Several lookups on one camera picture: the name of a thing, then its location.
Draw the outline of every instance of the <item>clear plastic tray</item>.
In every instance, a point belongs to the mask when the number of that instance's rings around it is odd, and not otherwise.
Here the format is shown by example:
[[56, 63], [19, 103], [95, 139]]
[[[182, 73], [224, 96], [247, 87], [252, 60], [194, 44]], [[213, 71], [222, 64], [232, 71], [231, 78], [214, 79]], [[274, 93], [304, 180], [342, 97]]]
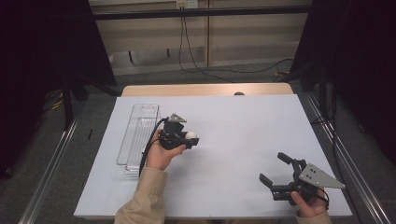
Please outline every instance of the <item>clear plastic tray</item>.
[[134, 105], [117, 159], [117, 164], [123, 166], [126, 175], [139, 174], [142, 152], [160, 119], [158, 105]]

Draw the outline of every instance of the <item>white tabletop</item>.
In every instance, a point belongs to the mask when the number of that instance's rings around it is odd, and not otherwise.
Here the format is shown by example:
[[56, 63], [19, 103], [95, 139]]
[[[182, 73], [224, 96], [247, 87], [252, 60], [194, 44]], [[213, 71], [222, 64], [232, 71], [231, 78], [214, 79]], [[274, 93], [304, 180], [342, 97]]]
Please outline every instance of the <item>white tabletop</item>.
[[[75, 216], [113, 218], [132, 199], [137, 179], [116, 164], [135, 104], [158, 104], [163, 117], [187, 120], [199, 144], [173, 159], [164, 192], [168, 218], [293, 217], [296, 207], [273, 201], [259, 181], [289, 184], [284, 152], [333, 176], [297, 95], [121, 97], [117, 99]], [[351, 216], [340, 189], [326, 189], [331, 216]]]

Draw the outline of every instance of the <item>electrical outlet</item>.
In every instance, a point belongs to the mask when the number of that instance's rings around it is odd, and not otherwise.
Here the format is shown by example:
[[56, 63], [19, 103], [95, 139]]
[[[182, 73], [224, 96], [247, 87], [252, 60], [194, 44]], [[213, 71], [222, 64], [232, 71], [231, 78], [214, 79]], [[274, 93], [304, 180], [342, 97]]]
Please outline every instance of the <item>electrical outlet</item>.
[[187, 0], [187, 8], [198, 8], [198, 0]]
[[176, 8], [177, 9], [187, 8], [187, 0], [177, 0], [176, 1]]

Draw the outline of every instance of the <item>hand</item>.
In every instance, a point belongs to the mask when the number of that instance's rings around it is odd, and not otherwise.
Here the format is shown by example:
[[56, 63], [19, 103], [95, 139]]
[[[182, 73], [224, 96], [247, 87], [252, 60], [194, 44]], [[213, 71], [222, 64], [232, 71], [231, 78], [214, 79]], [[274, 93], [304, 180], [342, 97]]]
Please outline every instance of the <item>hand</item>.
[[160, 141], [158, 140], [160, 131], [161, 130], [157, 130], [152, 136], [152, 145], [148, 152], [146, 166], [163, 171], [164, 169], [166, 169], [166, 167], [168, 167], [168, 165], [171, 163], [171, 160], [175, 156], [181, 154], [184, 149], [186, 149], [186, 145], [181, 145], [171, 150], [166, 150], [161, 146]]
[[[323, 197], [324, 191], [318, 189], [317, 195]], [[300, 208], [297, 214], [299, 217], [315, 217], [326, 212], [326, 203], [317, 197], [313, 197], [311, 201], [307, 203], [298, 192], [293, 191], [291, 193], [291, 198]]]

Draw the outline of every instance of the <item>gray floor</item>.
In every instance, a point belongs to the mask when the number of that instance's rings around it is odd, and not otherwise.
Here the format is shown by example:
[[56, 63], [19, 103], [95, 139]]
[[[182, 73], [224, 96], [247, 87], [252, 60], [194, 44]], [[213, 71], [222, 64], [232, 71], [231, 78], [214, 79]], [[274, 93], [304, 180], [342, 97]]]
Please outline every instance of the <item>gray floor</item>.
[[[271, 64], [249, 64], [223, 68], [256, 71], [262, 70], [269, 65]], [[279, 66], [279, 70], [287, 71], [289, 67], [290, 62], [282, 63]], [[211, 76], [222, 76], [233, 82], [272, 82], [276, 79], [274, 76], [275, 71], [276, 68], [266, 72], [250, 74], [224, 71], [206, 71], [206, 73]], [[225, 82], [211, 76], [198, 72], [187, 73], [181, 70], [119, 76], [117, 77], [119, 85], [115, 89], [122, 90], [124, 86], [133, 84]], [[299, 95], [308, 118], [314, 120], [316, 115], [307, 102], [305, 92], [301, 91], [298, 80], [292, 81], [290, 85], [294, 92]], [[83, 105], [82, 114], [61, 163], [57, 168], [57, 174], [52, 180], [49, 191], [46, 192], [46, 198], [41, 204], [41, 209], [37, 217], [35, 217], [35, 223], [112, 223], [111, 220], [88, 221], [73, 217], [79, 195], [91, 170], [116, 100], [115, 97], [108, 96], [95, 88], [87, 87], [87, 90], [91, 93], [87, 102], [73, 101], [74, 108]], [[312, 93], [318, 95], [318, 88], [315, 88]], [[47, 108], [51, 103], [53, 102], [48, 102], [45, 107]], [[355, 119], [347, 105], [343, 104], [342, 99], [338, 99], [336, 123], [337, 132], [354, 162], [356, 162], [361, 174], [369, 183], [389, 218], [396, 220], [395, 213], [392, 212], [396, 209], [396, 191], [393, 189], [396, 184], [395, 165], [381, 153], [372, 136], [361, 131], [359, 121]], [[17, 165], [14, 167], [12, 178], [0, 180], [0, 223], [18, 223], [20, 220], [26, 205], [35, 192], [40, 178], [46, 171], [55, 148], [58, 146], [58, 142], [63, 134], [63, 126], [63, 108], [48, 110], [41, 118], [41, 122], [36, 128], [29, 146], [24, 150]], [[338, 173], [335, 169], [331, 141], [320, 125], [313, 125], [313, 130], [334, 172]], [[348, 195], [345, 191], [345, 195], [354, 216], [335, 218], [333, 222], [352, 224], [375, 223], [365, 202], [361, 199], [359, 192], [342, 164], [341, 171], [344, 174], [345, 183], [350, 192], [350, 195]], [[359, 221], [356, 215], [357, 212], [361, 221]], [[295, 220], [285, 219], [278, 222], [295, 223]]]

